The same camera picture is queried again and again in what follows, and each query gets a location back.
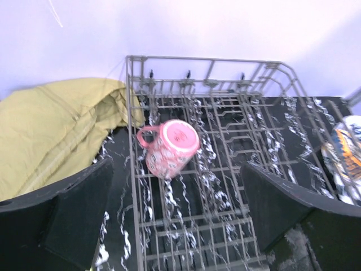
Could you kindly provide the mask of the pink skull pattern mug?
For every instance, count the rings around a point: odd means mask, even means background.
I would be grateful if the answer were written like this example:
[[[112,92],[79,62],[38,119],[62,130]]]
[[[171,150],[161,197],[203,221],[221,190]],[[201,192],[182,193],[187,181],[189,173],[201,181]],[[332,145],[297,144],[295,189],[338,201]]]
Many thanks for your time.
[[[144,126],[137,140],[146,149],[146,166],[157,178],[172,179],[200,148],[200,138],[189,123],[172,119],[158,126]]]

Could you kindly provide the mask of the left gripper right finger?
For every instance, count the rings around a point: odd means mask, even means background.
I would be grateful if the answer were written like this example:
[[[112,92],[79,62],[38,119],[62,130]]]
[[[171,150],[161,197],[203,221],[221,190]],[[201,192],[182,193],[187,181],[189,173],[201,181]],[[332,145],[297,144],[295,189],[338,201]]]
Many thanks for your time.
[[[270,270],[360,270],[360,207],[246,162],[241,179]]]

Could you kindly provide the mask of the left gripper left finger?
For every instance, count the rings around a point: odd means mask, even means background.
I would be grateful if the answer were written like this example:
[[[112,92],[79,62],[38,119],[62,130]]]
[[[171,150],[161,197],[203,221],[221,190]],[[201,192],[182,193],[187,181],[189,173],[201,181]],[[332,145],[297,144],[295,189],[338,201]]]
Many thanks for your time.
[[[1,270],[89,270],[112,186],[113,161],[1,202]]]

